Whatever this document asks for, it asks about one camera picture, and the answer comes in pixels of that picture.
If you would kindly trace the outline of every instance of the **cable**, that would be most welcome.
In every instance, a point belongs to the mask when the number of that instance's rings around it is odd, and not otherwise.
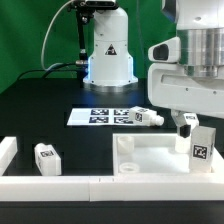
[[[137,28],[138,28],[138,36],[139,36],[139,43],[140,43],[140,49],[142,53],[142,59],[144,62],[145,68],[147,67],[144,53],[144,44],[143,44],[143,37],[142,37],[142,29],[141,29],[141,21],[140,21],[140,2],[139,0],[136,0],[136,20],[137,20]]]
[[[76,64],[75,63],[64,63],[64,64],[61,64],[61,65],[58,65],[54,69],[51,69],[51,70],[48,70],[47,72],[45,72],[45,74],[42,76],[42,78],[43,79],[46,78],[50,73],[54,72],[57,69],[67,67],[67,66],[70,66],[70,65],[76,65]],[[86,72],[86,68],[84,68],[84,69],[83,68],[74,69],[74,71],[76,71],[76,72]]]
[[[58,15],[61,13],[61,11],[66,7],[68,6],[69,4],[75,2],[77,0],[70,0],[68,1],[67,3],[65,3],[58,11],[57,13],[54,15],[53,19],[51,20],[51,23],[48,27],[48,30],[46,32],[46,35],[45,35],[45,38],[44,38],[44,42],[43,42],[43,46],[42,46],[42,51],[41,51],[41,66],[42,68],[45,70],[45,71],[48,71],[48,69],[52,69],[52,67],[54,66],[57,66],[57,65],[61,65],[62,63],[56,63],[56,64],[53,64],[51,65],[49,68],[46,68],[45,67],[45,64],[44,64],[44,55],[45,55],[45,48],[46,48],[46,43],[47,43],[47,39],[48,39],[48,36],[49,36],[49,33],[51,31],[51,28],[56,20],[56,18],[58,17]]]
[[[24,75],[28,74],[28,73],[33,73],[33,72],[44,72],[45,70],[43,69],[33,69],[33,70],[29,70],[29,71],[25,71],[23,73],[21,73],[18,77],[17,77],[17,81],[20,80],[21,77],[23,77]]]
[[[70,65],[75,65],[75,63],[62,63],[62,64],[58,64],[58,65],[55,65],[54,67],[50,67],[45,73],[44,75],[42,76],[42,78],[45,78],[46,76],[48,76],[48,74],[50,74],[52,71],[54,70],[57,70],[57,69],[60,69],[60,68],[64,68],[64,67],[67,67],[67,66],[70,66]]]
[[[83,71],[83,70],[82,69],[66,69],[66,70],[52,69],[47,75],[49,75],[50,73],[53,73],[53,72],[79,72],[79,71]],[[35,73],[35,72],[45,72],[45,70],[44,69],[33,69],[33,70],[25,71],[17,77],[17,81],[20,80],[24,75],[26,75],[28,73]]]

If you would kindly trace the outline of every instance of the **green screen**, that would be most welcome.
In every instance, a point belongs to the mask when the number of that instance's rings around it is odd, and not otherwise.
[[[20,73],[41,69],[40,54],[44,36],[55,13],[66,0],[0,1],[0,92],[14,83]],[[134,72],[147,77],[150,66],[148,48],[175,36],[175,25],[161,13],[159,0],[118,1],[129,18],[129,53],[134,58]],[[85,26],[88,55],[93,51],[93,21]],[[45,64],[78,59],[79,46],[75,12],[63,10],[58,16],[46,47]],[[29,73],[41,77],[42,73]],[[76,77],[75,73],[50,77]]]

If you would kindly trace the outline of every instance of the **black table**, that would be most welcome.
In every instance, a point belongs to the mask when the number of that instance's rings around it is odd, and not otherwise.
[[[68,127],[72,108],[155,109],[162,127]],[[200,125],[216,127],[216,148],[223,149],[221,119],[199,116]],[[153,107],[147,81],[134,91],[92,92],[75,79],[24,79],[0,95],[0,136],[16,136],[18,153],[5,176],[40,175],[34,146],[53,144],[63,160],[63,175],[112,175],[113,133],[174,133],[170,111]],[[1,202],[0,223],[224,223],[224,202]]]

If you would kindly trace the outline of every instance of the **warning label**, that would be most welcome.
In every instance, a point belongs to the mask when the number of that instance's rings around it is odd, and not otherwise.
[[[106,55],[117,55],[114,46],[111,44],[110,47],[108,48]]]

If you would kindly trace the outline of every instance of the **printed marker sheet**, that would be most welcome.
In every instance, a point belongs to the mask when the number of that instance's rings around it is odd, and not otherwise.
[[[80,108],[73,109],[67,125],[133,125],[128,120],[129,109],[126,108]]]

